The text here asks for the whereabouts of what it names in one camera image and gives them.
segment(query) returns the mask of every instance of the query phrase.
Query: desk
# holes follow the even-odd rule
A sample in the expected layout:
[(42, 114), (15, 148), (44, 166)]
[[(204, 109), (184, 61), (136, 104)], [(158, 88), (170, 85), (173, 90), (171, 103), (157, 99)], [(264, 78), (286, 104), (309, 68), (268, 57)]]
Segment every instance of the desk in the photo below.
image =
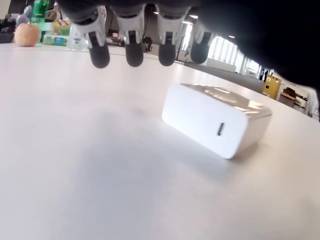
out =
[(290, 108), (293, 108), (295, 105), (295, 101), (296, 101), (295, 97), (290, 96), (289, 94), (286, 94), (284, 92), (280, 93), (280, 98), (279, 98), (280, 103), (283, 103), (283, 104), (289, 106)]
[[(97, 69), (87, 52), (0, 44), (1, 240), (319, 239), (318, 122), (183, 65), (130, 67), (112, 49)], [(265, 137), (225, 160), (180, 134), (161, 120), (172, 81), (268, 105)]]

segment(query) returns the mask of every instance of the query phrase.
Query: charger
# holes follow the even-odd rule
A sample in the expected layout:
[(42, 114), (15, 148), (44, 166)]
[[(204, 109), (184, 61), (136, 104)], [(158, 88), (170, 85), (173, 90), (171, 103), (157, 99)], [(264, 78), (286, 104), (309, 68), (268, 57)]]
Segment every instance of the charger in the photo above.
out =
[(225, 159), (261, 139), (272, 111), (223, 87), (173, 83), (162, 119)]

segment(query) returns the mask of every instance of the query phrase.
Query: floor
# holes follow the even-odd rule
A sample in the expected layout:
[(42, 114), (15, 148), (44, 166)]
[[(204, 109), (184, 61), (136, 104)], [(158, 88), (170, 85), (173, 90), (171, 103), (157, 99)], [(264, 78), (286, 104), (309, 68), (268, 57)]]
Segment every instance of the floor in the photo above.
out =
[(240, 86), (243, 86), (247, 89), (250, 89), (260, 94), (262, 93), (262, 89), (264, 87), (264, 83), (262, 81), (259, 81), (256, 78), (245, 76), (236, 72), (225, 71), (218, 68), (213, 68), (213, 67), (199, 65), (199, 64), (190, 63), (190, 62), (185, 63), (184, 65), (189, 68), (197, 69), (207, 74), (211, 74), (216, 77), (228, 80), (229, 82), (238, 84)]

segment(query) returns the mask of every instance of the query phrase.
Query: robotic hand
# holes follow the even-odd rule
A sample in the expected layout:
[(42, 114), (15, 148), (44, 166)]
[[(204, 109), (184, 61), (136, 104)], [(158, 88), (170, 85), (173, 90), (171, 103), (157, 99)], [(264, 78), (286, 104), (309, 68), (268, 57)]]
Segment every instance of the robotic hand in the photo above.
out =
[[(114, 11), (119, 24), (119, 36), (125, 43), (126, 59), (129, 65), (138, 67), (143, 62), (143, 32), (145, 6), (143, 0), (58, 0), (63, 11), (88, 42), (93, 64), (104, 68), (110, 61), (106, 44), (105, 26), (97, 6), (107, 5)], [(159, 61), (164, 66), (174, 63), (176, 44), (183, 21), (191, 7), (197, 6), (198, 0), (170, 1), (163, 0), (156, 4), (159, 34)], [(196, 63), (203, 63), (208, 56), (210, 44), (215, 34), (204, 25), (195, 26), (195, 41), (191, 57)]]
[[(125, 43), (127, 62), (138, 67), (143, 61), (145, 0), (57, 0), (61, 9), (85, 37), (93, 64), (104, 68), (110, 61), (105, 26), (97, 6), (110, 7)], [(319, 26), (318, 9), (310, 4), (283, 0), (156, 0), (158, 14), (159, 61), (164, 66), (175, 60), (183, 20), (191, 7), (198, 9), (190, 56), (203, 63), (209, 47), (219, 34), (235, 36), (233, 41), (244, 55), (275, 69), (298, 84), (319, 89), (315, 69), (319, 47), (310, 44)]]

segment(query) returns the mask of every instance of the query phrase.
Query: apple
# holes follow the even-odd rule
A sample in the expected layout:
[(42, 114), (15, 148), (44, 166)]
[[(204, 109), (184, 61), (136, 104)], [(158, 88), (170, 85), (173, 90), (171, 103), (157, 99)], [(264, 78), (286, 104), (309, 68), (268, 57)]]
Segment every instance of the apple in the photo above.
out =
[(40, 38), (40, 29), (36, 25), (21, 23), (15, 30), (14, 39), (20, 47), (34, 47)]

